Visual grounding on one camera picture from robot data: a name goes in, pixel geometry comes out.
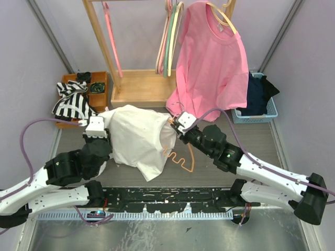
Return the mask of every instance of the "metal surface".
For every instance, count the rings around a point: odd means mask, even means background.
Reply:
[[[285,21],[281,27],[281,29],[279,30],[277,37],[275,38],[275,40],[273,41],[260,69],[259,72],[264,72],[267,64],[269,63],[273,53],[276,51],[279,43],[281,42],[282,38],[284,37],[284,35],[286,34],[287,29],[289,28],[293,18],[296,16],[298,10],[300,9],[300,7],[303,5],[305,0],[295,0],[294,4],[292,5],[291,10],[289,11],[289,13],[287,14]]]
[[[31,11],[36,16],[36,19],[41,24],[43,30],[46,32],[47,37],[49,38],[53,48],[55,49],[56,53],[58,54],[59,58],[62,60],[64,66],[66,67],[67,71],[69,73],[74,73],[71,64],[69,63],[68,59],[66,58],[66,55],[62,48],[60,47],[55,35],[53,34],[50,26],[48,25],[48,22],[46,21],[44,15],[42,14],[40,8],[36,4],[35,0],[26,0],[28,5],[31,8]]]
[[[16,251],[27,251],[31,243],[31,238],[34,234],[34,229],[36,225],[35,219],[28,219],[25,223],[20,240],[18,242],[18,247]]]
[[[231,221],[38,221],[30,251],[309,250],[300,221],[281,209],[253,209],[242,227]]]

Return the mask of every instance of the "navy clothing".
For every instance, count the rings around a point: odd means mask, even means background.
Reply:
[[[279,93],[279,90],[276,87],[274,87],[274,85],[266,79],[266,76],[262,76],[261,83],[264,89],[263,98],[265,99],[266,102],[269,102],[271,97]]]
[[[237,108],[242,116],[256,116],[267,114],[267,102],[263,98],[264,90],[260,78],[255,78],[249,73],[247,107]]]
[[[267,102],[278,93],[279,90],[266,79],[266,76],[255,78],[249,72],[247,107],[237,109],[241,111],[242,116],[267,114]]]

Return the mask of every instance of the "black cloth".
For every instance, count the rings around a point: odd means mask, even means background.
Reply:
[[[90,83],[92,79],[92,73],[91,72],[83,72],[83,73],[77,73],[77,80],[78,82],[86,82]]]
[[[271,97],[273,97],[274,95],[277,95],[280,92],[276,87],[274,87],[272,83],[270,83],[266,79],[266,76],[262,76],[261,83],[263,85],[263,90],[264,90],[263,98],[266,102],[269,102]]]
[[[256,78],[249,72],[247,107],[237,109],[241,111],[242,116],[267,114],[267,102],[278,93],[279,90],[266,79],[266,76]]]

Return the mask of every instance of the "wooden clothes rack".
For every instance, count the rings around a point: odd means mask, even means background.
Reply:
[[[131,0],[106,0],[105,2],[112,1]],[[113,79],[114,85],[111,95],[112,106],[114,108],[125,105],[133,105],[136,107],[165,107],[167,99],[176,89],[175,70],[173,70],[171,76],[167,78],[156,75],[155,70],[124,70],[122,71],[124,75],[120,78],[118,71],[115,69],[93,2],[101,2],[101,0],[83,0],[101,52]],[[231,19],[235,2],[236,0],[229,1],[228,3],[230,4],[226,7],[225,14],[229,19]]]

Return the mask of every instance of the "wire hanger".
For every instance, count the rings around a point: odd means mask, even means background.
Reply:
[[[217,10],[217,12],[219,12],[223,17],[224,17],[224,19],[227,21],[227,23],[228,23],[228,25],[229,25],[229,27],[231,28],[231,30],[233,31],[233,33],[234,34],[236,34],[236,28],[234,27],[234,25],[232,24],[232,22],[229,20],[229,18],[226,16],[226,14],[225,13],[223,13],[218,7],[216,7],[214,4],[212,4],[212,3],[206,3],[207,5],[209,5],[210,7],[211,7],[211,10],[212,10],[212,12],[213,12],[213,14],[214,14],[214,17],[215,17],[215,19],[220,23],[220,24],[222,24],[222,25],[225,25],[225,22],[223,22],[219,17],[218,17],[218,15],[216,15],[216,13],[215,13],[215,10]]]

